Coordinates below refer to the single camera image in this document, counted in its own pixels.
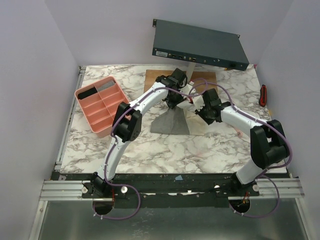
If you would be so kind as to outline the grey cream underwear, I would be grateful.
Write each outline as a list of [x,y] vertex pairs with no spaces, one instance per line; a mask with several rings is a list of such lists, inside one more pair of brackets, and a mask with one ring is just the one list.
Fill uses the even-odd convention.
[[195,113],[175,107],[156,117],[150,125],[150,132],[165,135],[204,136],[210,126]]

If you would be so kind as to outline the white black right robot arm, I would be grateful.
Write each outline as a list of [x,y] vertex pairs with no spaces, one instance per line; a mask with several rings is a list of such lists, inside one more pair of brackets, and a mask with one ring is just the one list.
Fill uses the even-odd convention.
[[226,123],[239,129],[250,138],[249,160],[230,178],[230,191],[241,196],[248,185],[261,177],[274,164],[292,160],[293,151],[278,120],[266,121],[240,110],[231,101],[222,102],[212,88],[202,94],[204,106],[195,113],[207,124]]

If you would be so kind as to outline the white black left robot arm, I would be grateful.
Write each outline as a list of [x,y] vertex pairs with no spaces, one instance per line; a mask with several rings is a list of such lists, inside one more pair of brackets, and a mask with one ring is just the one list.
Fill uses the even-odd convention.
[[107,197],[115,186],[110,181],[115,176],[124,151],[139,136],[144,114],[162,100],[166,100],[172,107],[183,102],[185,94],[181,89],[187,85],[187,79],[186,74],[176,68],[168,76],[158,76],[151,88],[136,100],[119,104],[110,133],[112,140],[104,163],[90,178],[93,191],[99,197]]

